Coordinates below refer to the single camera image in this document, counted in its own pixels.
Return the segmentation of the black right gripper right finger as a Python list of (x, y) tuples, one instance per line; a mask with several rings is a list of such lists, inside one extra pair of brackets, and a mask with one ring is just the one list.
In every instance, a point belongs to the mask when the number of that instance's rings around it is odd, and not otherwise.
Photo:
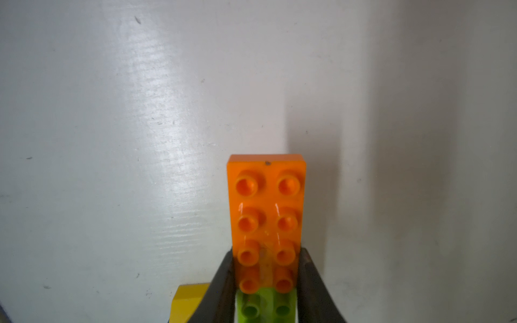
[(336, 307), (306, 248), (300, 249), (296, 288), (299, 322), (347, 323)]

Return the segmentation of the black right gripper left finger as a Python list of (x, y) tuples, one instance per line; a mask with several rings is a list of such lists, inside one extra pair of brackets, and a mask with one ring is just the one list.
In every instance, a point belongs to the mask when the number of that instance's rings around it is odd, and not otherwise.
[(235, 268), (232, 251), (223, 258), (214, 278), (188, 323), (233, 323), (235, 315)]

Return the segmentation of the lime green lego plate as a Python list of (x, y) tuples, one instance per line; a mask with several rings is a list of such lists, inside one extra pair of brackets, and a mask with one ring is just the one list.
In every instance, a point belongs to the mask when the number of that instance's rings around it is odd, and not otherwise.
[(297, 320), (297, 289), (278, 293), (264, 287), (254, 294), (236, 292), (236, 315), (239, 323), (295, 323)]

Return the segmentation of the orange lego plate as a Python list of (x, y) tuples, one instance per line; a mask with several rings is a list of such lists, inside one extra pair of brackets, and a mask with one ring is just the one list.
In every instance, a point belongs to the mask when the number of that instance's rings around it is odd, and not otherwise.
[(227, 162), (236, 285), (253, 294), (296, 286), (306, 162), (299, 154), (232, 155)]

